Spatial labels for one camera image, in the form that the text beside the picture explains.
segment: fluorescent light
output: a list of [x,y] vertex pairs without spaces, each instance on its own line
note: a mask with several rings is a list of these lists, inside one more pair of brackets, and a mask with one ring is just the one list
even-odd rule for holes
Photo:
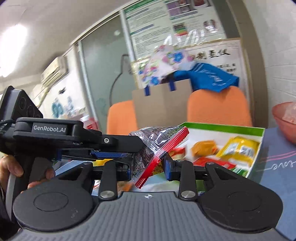
[[3,77],[8,76],[14,69],[25,44],[27,29],[22,25],[8,28],[0,39],[0,67]]

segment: air conditioner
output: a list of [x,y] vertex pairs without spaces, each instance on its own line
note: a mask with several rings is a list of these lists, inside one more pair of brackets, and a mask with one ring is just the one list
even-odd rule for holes
[[49,87],[59,81],[67,73],[66,58],[64,56],[56,57],[42,73],[41,83],[44,87]]

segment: poster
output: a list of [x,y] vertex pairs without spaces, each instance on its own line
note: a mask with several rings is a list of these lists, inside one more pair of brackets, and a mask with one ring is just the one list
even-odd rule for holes
[[136,59],[162,44],[201,44],[226,35],[209,0],[144,0],[124,9]]
[[[239,38],[213,41],[211,43],[186,47],[185,50],[194,57],[197,63],[208,63],[239,77],[239,88],[250,103],[246,65]],[[146,58],[132,64],[139,88],[143,88],[140,76],[148,61],[149,58]]]

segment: blue tablecloth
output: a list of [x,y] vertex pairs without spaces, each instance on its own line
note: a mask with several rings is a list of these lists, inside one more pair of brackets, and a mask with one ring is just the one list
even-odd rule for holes
[[278,128],[265,130],[262,153],[250,179],[270,188],[282,199],[284,210],[276,229],[296,239],[296,145]]

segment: frosted glass panel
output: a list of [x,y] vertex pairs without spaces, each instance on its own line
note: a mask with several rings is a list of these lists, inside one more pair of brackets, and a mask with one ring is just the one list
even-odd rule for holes
[[[81,43],[100,130],[106,133],[110,88],[120,73],[121,56],[128,53],[120,17],[115,17],[99,27]],[[131,100],[131,92],[136,88],[133,76],[129,74],[128,57],[124,60],[123,74],[113,88],[112,104]]]

